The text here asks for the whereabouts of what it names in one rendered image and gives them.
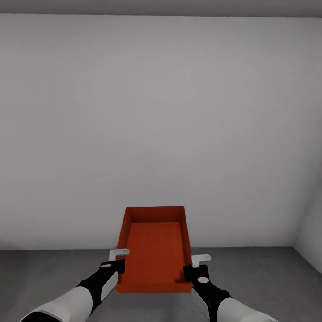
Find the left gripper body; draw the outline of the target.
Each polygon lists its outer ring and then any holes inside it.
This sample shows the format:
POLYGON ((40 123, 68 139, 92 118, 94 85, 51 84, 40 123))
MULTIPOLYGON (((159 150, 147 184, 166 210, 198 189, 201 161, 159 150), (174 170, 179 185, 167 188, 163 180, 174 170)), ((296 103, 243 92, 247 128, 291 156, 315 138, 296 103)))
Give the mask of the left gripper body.
POLYGON ((113 264, 116 266, 116 271, 118 274, 124 274, 125 273, 125 260, 115 260, 115 261, 108 261, 108 262, 102 262, 101 266, 104 264, 113 264))

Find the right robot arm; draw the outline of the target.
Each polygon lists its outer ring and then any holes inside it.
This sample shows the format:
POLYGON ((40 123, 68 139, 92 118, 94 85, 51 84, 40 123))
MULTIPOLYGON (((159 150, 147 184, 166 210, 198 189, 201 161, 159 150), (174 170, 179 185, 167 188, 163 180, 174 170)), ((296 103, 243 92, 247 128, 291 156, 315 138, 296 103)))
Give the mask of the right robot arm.
POLYGON ((208 267, 200 262, 211 260, 209 254, 192 255, 192 265, 184 266, 185 281, 192 281, 192 297, 210 322, 279 322, 233 299, 228 291, 210 282, 208 267))

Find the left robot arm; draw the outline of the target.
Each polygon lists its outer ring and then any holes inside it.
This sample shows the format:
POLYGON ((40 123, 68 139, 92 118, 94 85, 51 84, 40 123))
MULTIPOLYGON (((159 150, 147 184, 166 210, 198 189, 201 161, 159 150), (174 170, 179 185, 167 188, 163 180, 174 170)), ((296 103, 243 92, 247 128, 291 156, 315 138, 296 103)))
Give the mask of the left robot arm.
POLYGON ((125 260, 118 256, 129 255, 127 248, 111 249, 108 262, 102 262, 99 271, 59 298, 45 303, 19 322, 86 322, 118 282, 118 274, 125 273, 125 260))

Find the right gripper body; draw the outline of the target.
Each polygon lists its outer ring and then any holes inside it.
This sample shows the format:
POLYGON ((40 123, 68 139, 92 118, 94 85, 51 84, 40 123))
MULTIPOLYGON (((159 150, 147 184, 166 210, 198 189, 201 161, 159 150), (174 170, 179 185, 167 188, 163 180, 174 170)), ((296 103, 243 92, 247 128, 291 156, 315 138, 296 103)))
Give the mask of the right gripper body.
POLYGON ((199 268, 193 268, 192 265, 189 264, 189 266, 184 266, 183 270, 185 281, 192 281, 192 277, 198 272, 204 274, 209 279, 208 267, 206 264, 199 265, 199 268))

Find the storage box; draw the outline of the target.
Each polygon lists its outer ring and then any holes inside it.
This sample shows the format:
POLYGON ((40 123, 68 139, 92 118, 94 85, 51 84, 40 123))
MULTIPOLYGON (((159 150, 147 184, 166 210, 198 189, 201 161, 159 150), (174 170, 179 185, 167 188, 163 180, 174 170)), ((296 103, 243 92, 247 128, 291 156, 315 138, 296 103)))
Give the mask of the storage box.
POLYGON ((126 207, 116 249, 129 249, 119 293, 191 293, 184 266, 192 265, 184 206, 126 207))

